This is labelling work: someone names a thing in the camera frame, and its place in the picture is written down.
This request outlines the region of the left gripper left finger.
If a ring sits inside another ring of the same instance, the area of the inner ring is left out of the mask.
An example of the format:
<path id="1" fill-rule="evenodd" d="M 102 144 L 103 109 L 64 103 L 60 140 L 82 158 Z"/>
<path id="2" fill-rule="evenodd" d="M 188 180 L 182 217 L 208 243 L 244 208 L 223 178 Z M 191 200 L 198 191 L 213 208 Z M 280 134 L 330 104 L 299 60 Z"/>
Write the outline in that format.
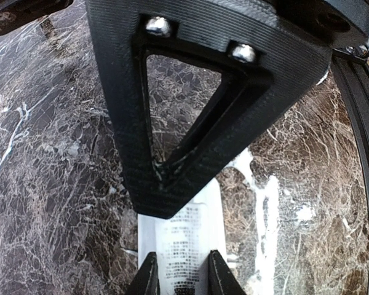
<path id="1" fill-rule="evenodd" d="M 126 295 L 160 294 L 157 254 L 150 252 L 132 280 Z"/>

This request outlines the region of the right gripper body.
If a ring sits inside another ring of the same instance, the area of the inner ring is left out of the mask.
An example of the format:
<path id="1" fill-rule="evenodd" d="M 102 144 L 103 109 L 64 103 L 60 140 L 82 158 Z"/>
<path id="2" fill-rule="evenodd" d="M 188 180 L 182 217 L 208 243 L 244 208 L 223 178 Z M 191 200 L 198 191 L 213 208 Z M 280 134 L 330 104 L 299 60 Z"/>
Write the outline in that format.
<path id="1" fill-rule="evenodd" d="M 284 49 L 344 49 L 368 42 L 369 1 L 266 1 L 281 29 Z"/>

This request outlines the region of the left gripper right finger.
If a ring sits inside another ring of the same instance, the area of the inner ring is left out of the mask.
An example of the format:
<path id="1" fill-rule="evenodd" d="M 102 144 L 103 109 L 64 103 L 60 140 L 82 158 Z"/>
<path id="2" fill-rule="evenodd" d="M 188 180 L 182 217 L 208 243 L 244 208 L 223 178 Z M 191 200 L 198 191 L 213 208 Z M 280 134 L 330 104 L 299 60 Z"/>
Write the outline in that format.
<path id="1" fill-rule="evenodd" d="M 246 295 L 218 250 L 208 256 L 208 289 L 212 295 Z"/>

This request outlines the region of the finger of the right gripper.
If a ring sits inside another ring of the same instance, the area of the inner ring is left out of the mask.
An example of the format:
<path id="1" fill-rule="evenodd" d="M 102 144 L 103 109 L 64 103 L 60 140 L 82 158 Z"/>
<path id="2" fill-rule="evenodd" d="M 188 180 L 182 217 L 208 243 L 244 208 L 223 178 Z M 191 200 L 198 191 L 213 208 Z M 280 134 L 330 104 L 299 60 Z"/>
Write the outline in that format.
<path id="1" fill-rule="evenodd" d="M 263 1 L 87 1 L 101 84 L 137 213 L 168 219 L 323 76 L 331 48 Z M 146 59 L 221 84 L 163 163 L 152 153 Z"/>

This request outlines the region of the white remote control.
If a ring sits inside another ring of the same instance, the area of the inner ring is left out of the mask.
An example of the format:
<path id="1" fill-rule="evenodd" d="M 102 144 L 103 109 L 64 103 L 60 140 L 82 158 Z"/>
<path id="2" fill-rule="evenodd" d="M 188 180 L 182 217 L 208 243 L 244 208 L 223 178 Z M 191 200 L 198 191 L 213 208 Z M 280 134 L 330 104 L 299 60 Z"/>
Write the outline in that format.
<path id="1" fill-rule="evenodd" d="M 208 294 L 208 256 L 226 254 L 221 189 L 212 179 L 170 219 L 138 215 L 138 264 L 157 255 L 161 294 Z"/>

